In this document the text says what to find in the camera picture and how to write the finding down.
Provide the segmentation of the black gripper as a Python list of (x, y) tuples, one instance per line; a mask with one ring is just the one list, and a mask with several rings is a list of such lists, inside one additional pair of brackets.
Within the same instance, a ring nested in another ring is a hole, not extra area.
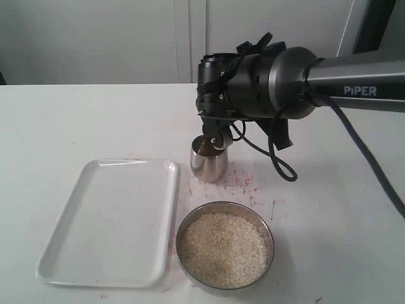
[[(243, 56), (237, 53), (205, 55), (198, 65), (196, 107), (202, 119), (202, 132), (217, 150), (232, 144), (228, 120), (235, 115), (228, 98), (227, 85), (235, 76)], [(293, 145), (289, 136), (288, 120), (283, 118), (258, 118), (254, 120), (268, 136), (271, 149), (278, 151)]]

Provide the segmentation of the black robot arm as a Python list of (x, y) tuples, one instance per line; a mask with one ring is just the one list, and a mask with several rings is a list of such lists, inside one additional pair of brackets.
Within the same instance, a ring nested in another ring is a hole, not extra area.
[(339, 107), (404, 111), (404, 59), (379, 51), (323, 59), (278, 42), (260, 51), (215, 53), (198, 66), (196, 108), (217, 149), (235, 121), (255, 122), (277, 149), (291, 146), (289, 120), (331, 99)]

